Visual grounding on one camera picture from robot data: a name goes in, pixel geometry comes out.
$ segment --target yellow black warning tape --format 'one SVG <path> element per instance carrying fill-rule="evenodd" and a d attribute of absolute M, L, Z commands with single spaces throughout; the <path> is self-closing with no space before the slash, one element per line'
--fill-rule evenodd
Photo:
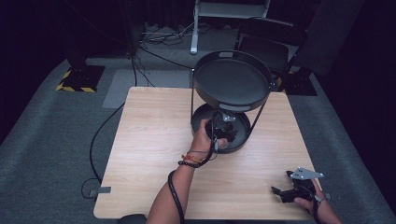
<path fill-rule="evenodd" d="M 85 92 L 96 92 L 97 78 L 87 77 L 73 71 L 69 68 L 64 74 L 61 82 L 56 87 L 56 91 L 85 91 Z"/>
<path fill-rule="evenodd" d="M 278 87 L 281 87 L 281 86 L 282 86 L 282 82 L 283 82 L 282 77 L 279 77 L 279 78 L 276 79 L 276 85 L 277 85 Z"/>

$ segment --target wooden table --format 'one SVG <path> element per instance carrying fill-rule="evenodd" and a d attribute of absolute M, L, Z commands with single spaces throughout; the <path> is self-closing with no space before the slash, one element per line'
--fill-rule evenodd
<path fill-rule="evenodd" d="M 194 94 L 194 107 L 204 102 Z M 191 90 L 129 90 L 94 214 L 120 218 L 149 213 L 180 155 L 189 150 Z M 257 109 L 247 112 L 250 122 Z M 292 189 L 287 170 L 314 170 L 287 95 L 271 92 L 244 146 L 195 172 L 187 219 L 310 219 L 294 203 L 282 203 L 271 186 Z"/>

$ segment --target wire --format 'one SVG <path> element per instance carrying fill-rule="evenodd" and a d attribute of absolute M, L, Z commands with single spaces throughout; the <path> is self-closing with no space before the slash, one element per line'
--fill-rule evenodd
<path fill-rule="evenodd" d="M 144 49 L 144 48 L 142 48 L 142 47 L 139 47 L 139 48 L 142 49 L 143 51 L 145 51 L 146 53 L 149 53 L 149 54 L 154 55 L 154 56 L 156 56 L 156 57 L 158 57 L 158 58 L 161 58 L 161 59 L 163 59 L 163 60 L 165 60 L 165 61 L 167 61 L 167 62 L 169 62 L 169 63 L 174 63 L 174 64 L 176 64 L 176 65 L 179 65 L 179 66 L 182 66 L 182 67 L 185 67 L 185 68 L 192 69 L 192 67 L 189 67 L 189 66 L 187 66 L 187 65 L 183 65 L 183 64 L 181 64 L 181 63 L 172 62 L 172 61 L 170 61 L 170 60 L 168 60 L 168 59 L 165 59 L 164 57 L 161 57 L 161 56 L 158 55 L 158 54 L 152 53 L 152 52 L 150 52 L 150 51 L 148 51 L 148 50 L 146 50 L 146 49 Z"/>
<path fill-rule="evenodd" d="M 95 175 L 96 179 L 99 181 L 99 184 L 102 184 L 102 178 L 99 176 L 99 174 L 96 172 L 95 166 L 93 165 L 93 159 L 92 159 L 92 150 L 93 150 L 93 143 L 95 142 L 96 136 L 99 134 L 99 132 L 102 130 L 102 128 L 105 126 L 105 124 L 121 109 L 123 108 L 125 105 L 125 102 L 122 103 L 122 105 L 120 105 L 119 108 L 116 109 L 116 111 L 114 111 L 106 120 L 105 122 L 102 123 L 102 125 L 100 126 L 100 128 L 98 129 L 98 131 L 95 133 L 95 135 L 93 136 L 92 140 L 91 140 L 91 146 L 90 146 L 90 164 L 91 164 L 91 168 L 93 171 L 93 174 Z"/>
<path fill-rule="evenodd" d="M 295 186 L 297 188 L 301 188 L 304 189 L 313 199 L 313 204 L 314 204 L 314 214 L 312 214 L 314 216 L 314 220 L 318 223 L 321 224 L 321 222 L 318 219 L 318 201 L 315 199 L 315 193 L 313 193 L 311 190 L 309 190 L 308 188 L 304 187 L 303 185 L 297 185 Z"/>
<path fill-rule="evenodd" d="M 175 201 L 175 205 L 177 208 L 177 212 L 178 212 L 178 218 L 180 220 L 180 224 L 184 224 L 185 223 L 185 219 L 184 219 L 184 213 L 183 213 L 183 208 L 181 207 L 181 203 L 180 203 L 180 199 L 177 197 L 177 193 L 176 193 L 176 189 L 175 186 L 173 184 L 173 174 L 175 173 L 175 170 L 172 171 L 169 176 L 168 176 L 168 186 L 169 186 L 169 190 L 171 191 L 172 197 Z"/>
<path fill-rule="evenodd" d="M 134 59 L 131 59 L 132 62 L 132 68 L 134 69 L 134 85 L 137 86 L 137 74 L 136 74 L 136 69 L 134 68 Z"/>
<path fill-rule="evenodd" d="M 172 45 L 181 44 L 181 43 L 183 43 L 182 37 L 187 35 L 187 32 L 192 30 L 191 27 L 193 25 L 194 25 L 194 23 L 192 22 L 190 25 L 188 25 L 186 28 L 184 28 L 184 30 L 182 30 L 181 32 L 172 33 L 172 34 L 157 33 L 157 31 L 160 30 L 160 28 L 157 28 L 155 31 L 153 31 L 151 33 L 143 33 L 143 34 L 146 34 L 148 36 L 146 36 L 143 40 L 141 40 L 140 43 L 149 43 L 149 44 L 152 44 L 152 45 L 164 44 L 166 46 L 172 46 Z M 163 35 L 163 36 L 149 38 L 151 35 Z M 172 43 L 172 44 L 166 43 L 166 41 L 176 41 L 176 40 L 178 41 L 176 43 Z"/>
<path fill-rule="evenodd" d="M 84 183 L 81 185 L 81 195 L 82 195 L 83 198 L 85 198 L 85 199 L 94 199 L 94 198 L 95 198 L 95 197 L 85 196 L 84 191 L 83 191 L 84 185 L 85 185 L 88 181 L 90 181 L 90 180 L 95 180 L 95 179 L 96 179 L 96 178 L 89 178 L 89 179 L 85 180 Z"/>
<path fill-rule="evenodd" d="M 148 86 L 149 86 L 149 84 L 150 84 L 152 87 L 155 87 L 155 86 L 150 82 L 149 78 L 146 76 L 146 68 L 143 66 L 142 60 L 141 60 L 137 55 L 135 55 L 135 57 L 139 60 L 139 64 L 140 64 L 140 66 L 143 68 L 143 72 L 142 72 L 142 71 L 140 71 L 139 67 L 138 67 L 137 64 L 136 64 L 135 67 L 136 67 L 137 71 L 138 71 L 140 74 L 142 74 L 143 77 L 145 77 L 146 81 L 148 82 Z"/>
<path fill-rule="evenodd" d="M 123 44 L 123 45 L 126 45 L 126 46 L 128 46 L 128 47 L 131 47 L 130 44 L 125 43 L 124 41 L 120 41 L 120 40 L 118 40 L 118 39 L 116 39 L 116 38 L 114 38 L 114 37 L 112 37 L 112 36 L 106 34 L 106 33 L 103 32 L 101 29 L 97 28 L 95 25 L 93 25 L 92 22 L 90 22 L 86 17 L 84 17 L 75 7 L 73 7 L 73 5 L 70 4 L 67 0 L 64 0 L 64 2 L 65 2 L 71 9 L 73 9 L 73 11 L 76 12 L 85 22 L 87 22 L 94 30 L 96 30 L 97 32 L 99 32 L 101 35 L 104 35 L 105 37 L 107 37 L 107 38 L 109 38 L 109 39 L 111 39 L 111 40 L 113 40 L 113 41 L 116 41 L 116 42 L 118 42 L 118 43 L 120 43 L 120 44 Z"/>

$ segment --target black chair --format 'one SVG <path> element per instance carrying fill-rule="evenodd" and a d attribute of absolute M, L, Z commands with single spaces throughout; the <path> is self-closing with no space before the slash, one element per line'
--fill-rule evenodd
<path fill-rule="evenodd" d="M 305 41 L 306 31 L 296 24 L 255 17 L 241 22 L 234 49 L 260 59 L 274 79 L 280 78 L 278 91 L 283 91 L 291 66 Z M 297 48 L 290 59 L 288 46 Z"/>

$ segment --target round black tray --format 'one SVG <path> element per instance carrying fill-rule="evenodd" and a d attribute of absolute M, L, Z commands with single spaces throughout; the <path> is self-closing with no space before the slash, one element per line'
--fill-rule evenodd
<path fill-rule="evenodd" d="M 265 103 L 273 84 L 268 68 L 241 51 L 207 54 L 194 67 L 194 88 L 214 108 L 246 112 Z"/>
<path fill-rule="evenodd" d="M 192 115 L 191 126 L 195 133 L 199 129 L 201 119 L 211 119 L 217 109 L 208 104 L 198 107 Z M 235 121 L 233 121 L 233 129 L 237 130 L 235 139 L 224 149 L 219 149 L 219 154 L 232 153 L 242 147 L 248 140 L 248 133 L 250 132 L 250 121 L 245 113 L 235 113 Z"/>

